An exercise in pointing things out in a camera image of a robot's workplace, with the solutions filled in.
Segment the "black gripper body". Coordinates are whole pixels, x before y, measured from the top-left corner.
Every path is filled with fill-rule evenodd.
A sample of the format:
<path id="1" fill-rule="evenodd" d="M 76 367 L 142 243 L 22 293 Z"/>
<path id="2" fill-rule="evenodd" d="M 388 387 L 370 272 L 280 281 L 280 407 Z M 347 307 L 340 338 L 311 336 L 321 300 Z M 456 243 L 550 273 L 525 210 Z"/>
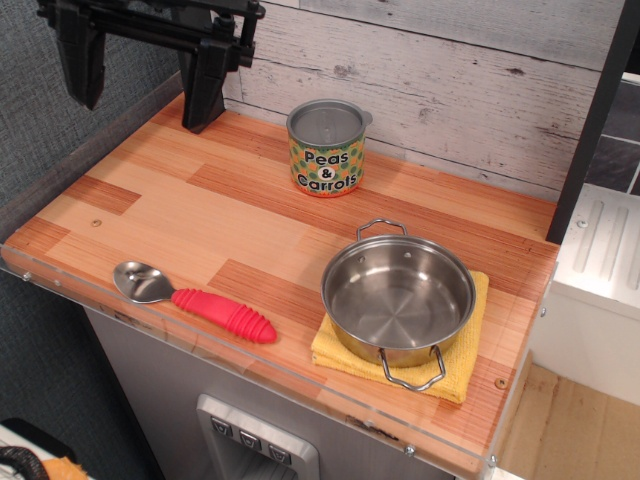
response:
<path id="1" fill-rule="evenodd" d="M 257 22 L 266 10 L 258 1 L 148 1 L 154 10 L 213 12 L 208 26 L 188 26 L 140 11 L 132 1 L 40 1 L 37 15 L 58 39 L 78 45 L 91 35 L 112 34 L 192 55 L 209 55 L 224 68 L 249 67 Z"/>

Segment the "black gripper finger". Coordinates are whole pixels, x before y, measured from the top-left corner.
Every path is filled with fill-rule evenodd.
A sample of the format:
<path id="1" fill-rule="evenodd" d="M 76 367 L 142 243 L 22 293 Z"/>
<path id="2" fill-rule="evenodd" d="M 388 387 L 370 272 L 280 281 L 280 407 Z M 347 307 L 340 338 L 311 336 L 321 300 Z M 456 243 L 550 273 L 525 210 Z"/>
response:
<path id="1" fill-rule="evenodd" d="M 199 43 L 189 54 L 182 125 L 192 133 L 201 133 L 225 111 L 222 88 L 227 73 L 237 69 L 235 54 L 226 43 Z"/>
<path id="2" fill-rule="evenodd" d="M 93 110 L 104 89 L 106 34 L 85 23 L 61 26 L 56 36 L 67 92 Z"/>

